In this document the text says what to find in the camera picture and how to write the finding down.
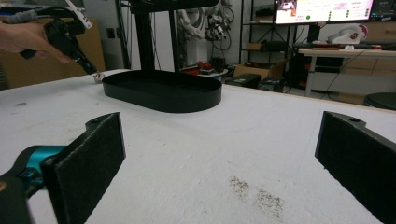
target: shelf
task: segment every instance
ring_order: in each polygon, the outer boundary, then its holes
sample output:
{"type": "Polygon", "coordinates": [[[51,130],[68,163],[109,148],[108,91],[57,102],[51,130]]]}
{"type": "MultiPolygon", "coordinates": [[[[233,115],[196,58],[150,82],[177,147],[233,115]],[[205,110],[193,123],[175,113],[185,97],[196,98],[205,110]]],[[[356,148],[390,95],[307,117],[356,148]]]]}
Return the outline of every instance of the shelf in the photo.
{"type": "Polygon", "coordinates": [[[268,63],[270,63],[272,60],[272,53],[282,53],[284,54],[284,58],[288,58],[288,49],[289,48],[282,48],[283,50],[268,50],[268,49],[243,49],[245,47],[245,43],[259,43],[262,42],[262,40],[267,40],[267,41],[276,41],[276,36],[280,37],[282,41],[284,41],[287,45],[289,44],[290,40],[290,25],[277,25],[271,20],[271,16],[266,16],[262,18],[255,18],[254,17],[254,7],[256,5],[254,4],[255,0],[251,0],[251,6],[250,7],[250,15],[249,15],[249,21],[244,22],[244,6],[245,6],[245,1],[242,0],[242,8],[241,8],[241,24],[240,24],[240,42],[239,42],[239,63],[245,63],[242,62],[242,52],[246,52],[245,55],[247,54],[247,61],[249,62],[251,60],[250,58],[250,53],[253,52],[259,52],[259,53],[268,53],[268,63]],[[266,26],[268,29],[259,29],[257,26],[266,26]],[[283,29],[286,27],[287,31],[280,33],[277,28],[283,27],[283,29]],[[248,31],[248,39],[245,38],[243,39],[245,31],[248,31]]]}

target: human hand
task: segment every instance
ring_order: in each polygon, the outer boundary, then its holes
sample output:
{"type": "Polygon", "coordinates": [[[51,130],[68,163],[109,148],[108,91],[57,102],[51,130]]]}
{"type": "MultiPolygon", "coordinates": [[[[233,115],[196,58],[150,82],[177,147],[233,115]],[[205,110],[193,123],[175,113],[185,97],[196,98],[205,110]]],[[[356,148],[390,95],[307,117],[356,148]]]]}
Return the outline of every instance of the human hand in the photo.
{"type": "Polygon", "coordinates": [[[15,53],[32,49],[35,50],[35,56],[38,58],[52,55],[61,63],[71,61],[48,42],[44,26],[40,23],[5,24],[0,22],[0,49],[15,53]]]}

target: monitor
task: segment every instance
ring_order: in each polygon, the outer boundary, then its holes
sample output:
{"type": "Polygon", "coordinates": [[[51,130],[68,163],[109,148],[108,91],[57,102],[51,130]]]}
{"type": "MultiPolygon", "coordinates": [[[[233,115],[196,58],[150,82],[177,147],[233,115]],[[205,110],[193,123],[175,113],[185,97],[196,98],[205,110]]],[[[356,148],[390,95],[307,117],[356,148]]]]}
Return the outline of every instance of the monitor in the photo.
{"type": "Polygon", "coordinates": [[[395,21],[396,0],[374,0],[370,19],[374,21],[395,21]]]}
{"type": "Polygon", "coordinates": [[[368,21],[374,0],[275,0],[276,24],[368,21]]]}

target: floor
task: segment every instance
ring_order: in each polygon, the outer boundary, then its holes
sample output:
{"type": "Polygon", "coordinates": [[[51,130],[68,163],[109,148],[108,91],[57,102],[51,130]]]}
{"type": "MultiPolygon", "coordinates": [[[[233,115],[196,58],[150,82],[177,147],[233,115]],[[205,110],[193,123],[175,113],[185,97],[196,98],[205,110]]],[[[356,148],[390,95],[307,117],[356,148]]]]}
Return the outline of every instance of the floor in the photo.
{"type": "MultiPolygon", "coordinates": [[[[305,91],[297,88],[290,88],[285,86],[283,89],[284,93],[304,96],[305,91]]],[[[350,95],[339,92],[324,92],[324,91],[311,91],[309,95],[311,98],[341,102],[353,105],[363,105],[363,96],[361,95],[350,95]]]]}

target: white robotic arm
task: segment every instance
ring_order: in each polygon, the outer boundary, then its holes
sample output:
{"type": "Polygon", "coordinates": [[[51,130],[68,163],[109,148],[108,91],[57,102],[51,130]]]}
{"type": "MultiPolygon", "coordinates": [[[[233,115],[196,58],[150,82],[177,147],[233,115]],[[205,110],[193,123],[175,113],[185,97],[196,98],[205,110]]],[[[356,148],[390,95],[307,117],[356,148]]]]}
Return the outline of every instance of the white robotic arm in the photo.
{"type": "Polygon", "coordinates": [[[337,35],[329,36],[331,44],[359,44],[366,38],[368,29],[363,24],[350,24],[341,28],[337,35]]]}
{"type": "Polygon", "coordinates": [[[177,14],[179,16],[180,24],[183,26],[184,31],[188,36],[205,39],[205,32],[201,30],[200,27],[195,27],[191,24],[191,20],[185,9],[178,10],[177,14]]]}

